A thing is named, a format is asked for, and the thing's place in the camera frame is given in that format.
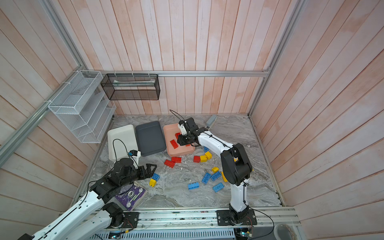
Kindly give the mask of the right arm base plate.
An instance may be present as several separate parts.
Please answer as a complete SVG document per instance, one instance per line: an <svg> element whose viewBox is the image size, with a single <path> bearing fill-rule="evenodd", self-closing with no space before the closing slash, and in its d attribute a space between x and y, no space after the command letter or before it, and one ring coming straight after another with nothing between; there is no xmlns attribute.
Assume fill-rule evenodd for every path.
<svg viewBox="0 0 384 240"><path fill-rule="evenodd" d="M237 213L232 210L218 210L217 223L219 226L256 226L257 219L253 210L247 210Z"/></svg>

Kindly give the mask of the red square lego brick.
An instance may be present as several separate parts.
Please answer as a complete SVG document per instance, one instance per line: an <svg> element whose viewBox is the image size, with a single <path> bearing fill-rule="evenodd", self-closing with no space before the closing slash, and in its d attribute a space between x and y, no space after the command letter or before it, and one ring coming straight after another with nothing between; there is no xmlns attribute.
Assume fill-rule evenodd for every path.
<svg viewBox="0 0 384 240"><path fill-rule="evenodd" d="M194 163L200 163L201 162L201 157L200 156L194 156L193 162Z"/></svg>

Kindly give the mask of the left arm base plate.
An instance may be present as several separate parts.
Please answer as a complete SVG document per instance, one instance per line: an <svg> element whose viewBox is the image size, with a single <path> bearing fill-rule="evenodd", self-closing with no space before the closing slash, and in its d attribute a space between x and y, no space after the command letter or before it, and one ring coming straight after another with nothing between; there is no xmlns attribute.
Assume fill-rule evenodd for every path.
<svg viewBox="0 0 384 240"><path fill-rule="evenodd" d="M110 227L114 229L121 229L121 228L134 229L138 225L139 215L140 215L139 212L114 214L112 217L112 222L110 224Z"/></svg>

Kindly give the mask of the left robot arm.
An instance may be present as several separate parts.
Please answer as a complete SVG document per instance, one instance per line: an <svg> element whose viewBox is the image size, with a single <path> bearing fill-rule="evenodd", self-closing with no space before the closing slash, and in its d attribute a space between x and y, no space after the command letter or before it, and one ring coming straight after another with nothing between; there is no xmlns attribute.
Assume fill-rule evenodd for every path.
<svg viewBox="0 0 384 240"><path fill-rule="evenodd" d="M23 234L22 240L83 240L107 227L121 228L125 224L123 209L110 200L123 187L137 180L150 179L156 164L138 166L139 153L129 152L127 158L115 161L113 168L95 181L87 193L71 208L33 235Z"/></svg>

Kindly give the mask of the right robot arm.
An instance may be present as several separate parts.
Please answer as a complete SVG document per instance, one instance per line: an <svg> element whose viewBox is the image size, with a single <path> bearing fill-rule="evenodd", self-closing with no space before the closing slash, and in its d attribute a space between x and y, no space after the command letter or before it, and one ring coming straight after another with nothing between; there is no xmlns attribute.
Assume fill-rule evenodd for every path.
<svg viewBox="0 0 384 240"><path fill-rule="evenodd" d="M244 146L240 143L230 144L213 135L207 128L200 128L193 118L180 120L178 128L181 134L177 142L181 146L198 144L207 147L221 158L222 169L231 184L230 216L235 220L244 218L250 207L247 200L247 186L252 164Z"/></svg>

